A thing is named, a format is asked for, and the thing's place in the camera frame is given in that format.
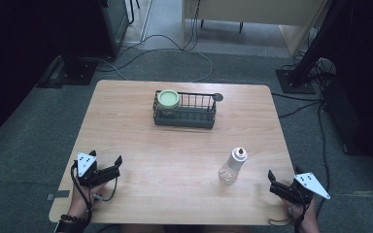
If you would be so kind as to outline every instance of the bottle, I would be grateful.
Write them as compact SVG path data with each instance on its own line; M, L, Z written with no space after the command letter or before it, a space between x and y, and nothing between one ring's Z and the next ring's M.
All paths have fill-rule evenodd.
M237 181L239 170L247 160L248 154L243 148L235 148L229 155L228 160L222 165L219 171L220 180L231 185Z

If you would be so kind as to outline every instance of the table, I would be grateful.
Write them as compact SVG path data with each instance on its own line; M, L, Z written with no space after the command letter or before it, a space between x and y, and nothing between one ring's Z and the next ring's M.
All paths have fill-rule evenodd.
M302 41L326 13L327 0L205 0L198 19L279 24L289 54L296 55ZM198 0L183 0L182 40L185 19L195 18Z
M221 93L213 129L153 123L156 90ZM249 154L238 180L223 184L218 170L231 151ZM291 161L270 90L265 85L101 81L88 106L59 190L72 190L70 167L78 152L97 151L98 168L123 163L115 197L96 203L93 222L267 224L284 219L282 201L269 192L271 169L290 184ZM107 184L109 196L114 183ZM58 221L70 198L55 198Z

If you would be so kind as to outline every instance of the gray carpet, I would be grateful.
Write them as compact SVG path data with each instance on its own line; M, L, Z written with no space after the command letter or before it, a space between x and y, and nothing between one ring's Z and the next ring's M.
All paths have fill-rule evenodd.
M125 64L140 52L125 53L115 64ZM213 63L213 72L202 83L265 84L274 93L282 93L275 70L292 64L287 58L205 55ZM105 64L98 68L111 69ZM196 52L155 51L119 71L131 81L190 82L205 77L210 63ZM34 88L0 128L0 232L53 231L55 223L48 218L51 202L46 196L57 190L95 85L105 79L122 77L97 71L89 86ZM277 96L274 101L278 115L308 104ZM321 112L321 116L332 197L320 212L322 232L373 232L373 158L344 154L330 116L327 112ZM292 163L313 172L325 184L318 105L282 118L281 125ZM97 232L102 226L91 224L85 232ZM253 232L292 232L292 228L254 226Z

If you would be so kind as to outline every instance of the round green object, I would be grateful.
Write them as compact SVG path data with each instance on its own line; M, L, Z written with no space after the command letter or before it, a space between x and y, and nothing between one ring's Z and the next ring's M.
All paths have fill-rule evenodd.
M163 109L174 109L180 103L180 95L172 89L165 89L158 94L159 106Z

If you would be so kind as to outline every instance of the basket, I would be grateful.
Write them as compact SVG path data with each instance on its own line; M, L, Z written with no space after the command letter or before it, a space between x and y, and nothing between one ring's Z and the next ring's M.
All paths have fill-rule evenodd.
M178 92L180 102L174 109L159 108L157 90L153 100L153 120L155 125L182 126L212 129L215 123L217 102L221 94L200 94Z

